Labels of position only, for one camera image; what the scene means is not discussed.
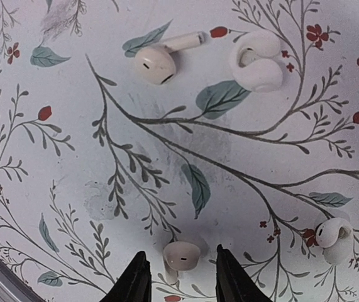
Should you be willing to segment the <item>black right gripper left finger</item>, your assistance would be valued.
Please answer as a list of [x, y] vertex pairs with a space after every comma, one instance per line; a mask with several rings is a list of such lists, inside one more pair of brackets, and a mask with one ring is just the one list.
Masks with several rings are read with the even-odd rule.
[[150, 302], [151, 271], [146, 253], [139, 251], [100, 302]]

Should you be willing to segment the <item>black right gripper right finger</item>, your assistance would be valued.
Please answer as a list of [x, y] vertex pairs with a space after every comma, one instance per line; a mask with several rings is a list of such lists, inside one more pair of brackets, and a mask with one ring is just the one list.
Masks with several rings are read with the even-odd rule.
[[271, 302], [242, 268], [229, 249], [217, 246], [216, 299], [218, 302]]

